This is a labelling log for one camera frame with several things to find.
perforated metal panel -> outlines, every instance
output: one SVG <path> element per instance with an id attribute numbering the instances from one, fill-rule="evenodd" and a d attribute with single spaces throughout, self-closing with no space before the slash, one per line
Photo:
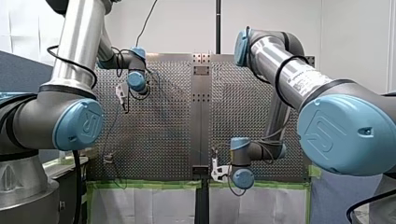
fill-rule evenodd
<path id="1" fill-rule="evenodd" d="M 91 179 L 191 179 L 191 56 L 148 56 L 148 68 L 158 76 L 149 78 L 146 100 L 130 98 L 129 114 L 120 110 L 115 95 L 126 72 L 117 78 L 115 70 L 97 69 L 106 125 L 96 144 L 100 157 L 90 169 Z M 101 155 L 110 152 L 114 164 L 104 164 Z"/>
<path id="2" fill-rule="evenodd" d="M 210 147 L 219 151 L 219 163 L 230 161 L 232 137 L 251 139 L 264 137 L 273 88 L 258 81 L 247 68 L 233 64 L 232 56 L 212 57 L 212 110 Z M 296 133 L 297 114 L 292 111 L 285 131 L 288 148 L 286 158 L 267 164 L 254 161 L 252 170 L 257 179 L 304 182 L 308 177 L 309 160 L 300 149 Z"/>
<path id="3" fill-rule="evenodd" d="M 115 96 L 126 73 L 117 78 L 115 70 L 97 70 L 95 91 L 106 124 L 95 146 L 99 157 L 91 163 L 89 179 L 191 180 L 191 167 L 210 163 L 205 158 L 213 146 L 219 149 L 220 164 L 225 164 L 230 153 L 224 144 L 231 137 L 263 136 L 272 87 L 233 65 L 233 56 L 206 55 L 205 64 L 196 57 L 149 55 L 148 68 L 158 76 L 149 78 L 148 99 L 130 99 L 129 114 L 123 114 Z M 194 74 L 196 66 L 208 66 L 209 74 Z M 256 178 L 306 180 L 309 161 L 300 150 L 296 120 L 293 113 L 285 134 L 286 158 L 272 165 L 254 162 Z M 104 164 L 103 155 L 110 152 L 115 153 L 114 163 Z"/>

blue cover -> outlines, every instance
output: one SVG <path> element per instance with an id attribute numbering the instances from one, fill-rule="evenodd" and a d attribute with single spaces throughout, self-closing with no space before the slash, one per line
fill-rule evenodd
<path id="1" fill-rule="evenodd" d="M 233 52 L 233 62 L 240 67 L 247 66 L 248 35 L 246 31 L 239 32 Z"/>
<path id="2" fill-rule="evenodd" d="M 241 149 L 250 144 L 248 137 L 234 137 L 231 139 L 231 150 Z"/>
<path id="3" fill-rule="evenodd" d="M 341 175 L 379 175 L 396 164 L 396 125 L 377 106 L 334 94 L 305 106 L 298 120 L 305 154 Z"/>
<path id="4" fill-rule="evenodd" d="M 239 169 L 233 174 L 233 183 L 239 189 L 250 189 L 254 184 L 254 174 L 249 169 Z"/>
<path id="5" fill-rule="evenodd" d="M 133 91 L 140 92 L 146 88 L 146 79 L 140 72 L 134 71 L 128 75 L 127 83 Z"/>
<path id="6" fill-rule="evenodd" d="M 90 147 L 103 126 L 103 110 L 98 102 L 82 99 L 70 105 L 55 125 L 53 144 L 61 151 Z"/>
<path id="7" fill-rule="evenodd" d="M 132 48 L 131 51 L 139 55 L 141 58 L 146 59 L 146 51 L 144 49 L 136 47 Z"/>

black cord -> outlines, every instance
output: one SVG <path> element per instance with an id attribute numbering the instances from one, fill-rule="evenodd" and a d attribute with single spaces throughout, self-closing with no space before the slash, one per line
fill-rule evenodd
<path id="1" fill-rule="evenodd" d="M 73 157 L 76 165 L 76 175 L 77 175 L 77 193 L 76 193 L 76 211 L 74 216 L 73 224 L 79 223 L 79 213 L 81 211 L 81 197 L 82 197 L 82 180 L 81 180 L 81 164 L 79 163 L 78 151 L 73 150 Z"/>
<path id="2" fill-rule="evenodd" d="M 47 48 L 47 52 L 48 52 L 51 56 L 53 56 L 54 58 L 59 59 L 59 60 L 61 60 L 61 61 L 64 62 L 64 63 L 73 64 L 74 66 L 77 66 L 77 67 L 79 67 L 79 68 L 82 68 L 82 69 L 86 70 L 87 72 L 91 73 L 91 75 L 93 76 L 93 84 L 92 84 L 91 88 L 93 89 L 93 88 L 96 86 L 96 83 L 98 82 L 98 76 L 91 70 L 91 68 L 86 67 L 86 66 L 81 65 L 81 64 L 78 64 L 78 63 L 75 63 L 75 62 L 70 61 L 70 60 L 68 60 L 68 59 L 61 58 L 61 57 L 58 56 L 56 53 L 52 52 L 53 49 L 57 49 L 58 47 L 59 47 L 59 45 L 55 45 L 55 46 L 49 47 L 49 48 Z"/>
<path id="3" fill-rule="evenodd" d="M 231 187 L 231 182 L 233 182 L 233 179 L 231 178 L 231 163 L 228 164 L 228 174 L 227 174 L 227 184 L 228 184 L 228 188 L 230 189 L 230 191 L 233 193 L 233 195 L 235 195 L 236 197 L 242 197 L 244 196 L 244 194 L 247 192 L 245 189 L 241 192 L 241 193 L 236 193 L 235 191 L 233 191 L 233 187 Z"/>
<path id="4" fill-rule="evenodd" d="M 149 17 L 151 16 L 151 13 L 152 13 L 152 11 L 154 10 L 154 7 L 155 7 L 155 5 L 157 4 L 157 2 L 158 2 L 158 0 L 155 0 L 154 3 L 152 4 L 151 10 L 149 11 L 149 14 L 148 14 L 148 17 L 146 18 L 145 24 L 143 25 L 143 29 L 142 29 L 142 31 L 140 32 L 140 35 L 139 35 L 139 36 L 137 37 L 137 39 L 136 39 L 136 46 L 139 45 L 140 36 L 142 36 L 142 34 L 145 32 L 146 25 L 148 24 L 148 21 L 149 21 Z"/>
<path id="5" fill-rule="evenodd" d="M 301 56 L 301 55 L 294 55 L 294 56 L 289 57 L 287 60 L 283 61 L 280 64 L 279 68 L 277 69 L 276 74 L 275 74 L 275 85 L 274 85 L 275 86 L 275 90 L 276 90 L 276 94 L 279 96 L 280 100 L 285 105 L 288 105 L 291 108 L 294 108 L 294 107 L 288 101 L 286 101 L 285 97 L 283 96 L 283 93 L 282 93 L 282 91 L 279 88 L 279 81 L 280 81 L 280 74 L 282 73 L 283 68 L 289 62 L 291 62 L 291 61 L 293 61 L 295 59 L 300 59 L 300 60 L 304 61 L 305 63 L 309 63 L 309 61 L 304 56 Z"/>
<path id="6" fill-rule="evenodd" d="M 373 202 L 376 202 L 376 201 L 378 201 L 378 200 L 388 198 L 388 197 L 390 197 L 390 196 L 392 196 L 392 195 L 395 195 L 395 194 L 396 194 L 396 189 L 391 190 L 391 191 L 388 191 L 388 192 L 383 193 L 383 194 L 376 195 L 376 196 L 374 196 L 374 197 L 371 197 L 371 198 L 366 199 L 366 200 L 364 200 L 364 201 L 361 201 L 361 202 L 359 202 L 359 203 L 353 204 L 353 205 L 350 206 L 350 207 L 347 209 L 347 211 L 346 211 L 346 218 L 347 218 L 347 220 L 348 220 L 350 223 L 352 223 L 352 216 L 351 216 L 351 214 L 352 214 L 352 212 L 353 212 L 355 209 L 357 209 L 357 208 L 359 208 L 359 207 L 361 207 L 361 206 L 363 206 L 363 205 L 365 205 L 365 204 L 367 204 L 367 203 L 373 203 Z"/>
<path id="7" fill-rule="evenodd" d="M 117 71 L 116 71 L 116 75 L 117 77 L 121 77 L 122 76 L 122 72 L 123 72 L 123 66 L 125 65 L 125 59 L 122 55 L 121 50 L 115 48 L 115 47 L 111 47 L 112 49 L 116 50 L 118 55 L 120 55 L 120 57 L 116 54 L 117 57 Z"/>

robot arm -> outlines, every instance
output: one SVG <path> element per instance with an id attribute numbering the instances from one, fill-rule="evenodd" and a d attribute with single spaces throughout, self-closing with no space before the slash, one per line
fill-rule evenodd
<path id="1" fill-rule="evenodd" d="M 313 163 L 339 175 L 390 172 L 396 165 L 396 100 L 352 80 L 331 79 L 293 55 L 303 55 L 294 35 L 246 30 L 237 38 L 234 60 L 265 77 L 276 89 L 275 99 L 299 112 L 300 143 Z M 231 151 L 232 180 L 248 189 L 253 185 L 248 167 L 260 148 L 234 138 Z"/>
<path id="2" fill-rule="evenodd" d="M 142 49 L 115 54 L 111 48 L 104 16 L 110 12 L 112 1 L 70 0 L 66 5 L 61 4 L 67 11 L 60 10 L 59 3 L 63 1 L 55 2 L 58 5 L 51 1 L 49 4 L 56 11 L 65 12 L 57 53 L 60 58 L 91 70 L 98 58 L 102 68 L 125 68 L 130 76 L 144 77 L 141 74 L 146 69 L 146 55 Z M 1 147 L 2 154 L 25 149 L 78 150 L 91 146 L 103 123 L 103 110 L 92 92 L 96 79 L 89 70 L 57 59 L 50 81 L 40 87 L 36 99 L 22 103 L 25 97 L 14 96 L 10 98 L 14 102 L 3 101 L 0 127 L 4 128 L 0 137 L 7 147 Z"/>

green tape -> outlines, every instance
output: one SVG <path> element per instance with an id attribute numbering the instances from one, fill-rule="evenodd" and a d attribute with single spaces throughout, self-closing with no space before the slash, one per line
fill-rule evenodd
<path id="1" fill-rule="evenodd" d="M 209 184 L 210 188 L 228 188 L 227 183 L 218 183 L 211 182 Z M 275 181 L 255 181 L 254 187 L 256 188 L 264 188 L 264 189 L 308 189 L 310 187 L 309 183 L 283 183 L 283 182 L 275 182 Z"/>
<path id="2" fill-rule="evenodd" d="M 110 180 L 88 182 L 92 189 L 198 189 L 201 181 Z"/>
<path id="3" fill-rule="evenodd" d="M 315 165 L 308 166 L 308 173 L 309 173 L 309 176 L 316 177 L 317 179 L 320 179 L 320 177 L 321 177 L 321 169 Z"/>

